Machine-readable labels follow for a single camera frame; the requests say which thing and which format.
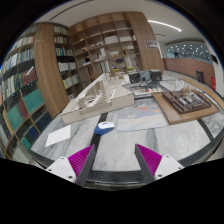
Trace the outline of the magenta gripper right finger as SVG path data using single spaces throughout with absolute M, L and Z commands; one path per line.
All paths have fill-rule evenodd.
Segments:
M 135 156 L 146 184 L 183 169 L 183 166 L 170 155 L 160 155 L 140 144 L 135 145 Z

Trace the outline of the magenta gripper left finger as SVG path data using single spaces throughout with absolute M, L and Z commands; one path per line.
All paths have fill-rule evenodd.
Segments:
M 70 157 L 60 157 L 47 171 L 83 187 L 95 158 L 95 145 L 90 145 Z

